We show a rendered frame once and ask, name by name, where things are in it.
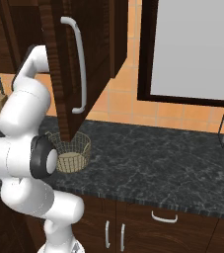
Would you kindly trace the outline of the dark wood base cabinet door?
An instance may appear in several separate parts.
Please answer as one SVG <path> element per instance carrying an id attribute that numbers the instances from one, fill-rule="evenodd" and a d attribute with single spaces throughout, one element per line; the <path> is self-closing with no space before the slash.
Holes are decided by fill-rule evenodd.
<path id="1" fill-rule="evenodd" d="M 125 224 L 124 251 L 120 252 L 120 230 L 123 223 Z M 146 232 L 134 231 L 129 221 L 121 220 L 118 216 L 116 216 L 116 232 L 118 253 L 206 253 L 208 246 L 201 252 L 197 248 L 188 248 L 178 239 L 165 241 L 170 239 L 170 236 L 157 234 L 150 229 Z"/>
<path id="2" fill-rule="evenodd" d="M 81 195 L 85 204 L 81 220 L 72 225 L 86 253 L 115 253 L 115 201 Z M 105 226 L 110 221 L 110 248 L 106 248 Z"/>

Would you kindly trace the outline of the dark framed window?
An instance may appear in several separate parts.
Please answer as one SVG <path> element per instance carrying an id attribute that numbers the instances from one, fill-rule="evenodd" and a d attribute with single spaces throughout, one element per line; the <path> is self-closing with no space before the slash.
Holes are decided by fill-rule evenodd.
<path id="1" fill-rule="evenodd" d="M 142 0 L 137 99 L 224 107 L 224 0 Z"/>

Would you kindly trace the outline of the dark wood drawer front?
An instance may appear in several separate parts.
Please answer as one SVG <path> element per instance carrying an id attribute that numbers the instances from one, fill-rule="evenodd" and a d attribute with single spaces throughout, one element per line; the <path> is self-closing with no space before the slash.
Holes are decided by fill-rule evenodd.
<path id="1" fill-rule="evenodd" d="M 129 221 L 134 231 L 150 229 L 157 234 L 170 236 L 165 241 L 178 239 L 188 248 L 203 252 L 217 223 L 216 217 L 171 211 L 164 208 L 117 202 L 116 215 Z"/>

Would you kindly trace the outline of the dark wood corner wall cabinet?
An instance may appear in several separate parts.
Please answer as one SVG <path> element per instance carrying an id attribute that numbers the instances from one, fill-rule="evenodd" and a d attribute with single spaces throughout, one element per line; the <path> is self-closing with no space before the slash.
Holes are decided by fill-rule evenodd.
<path id="1" fill-rule="evenodd" d="M 38 0 L 0 0 L 0 73 L 15 73 L 42 33 Z"/>

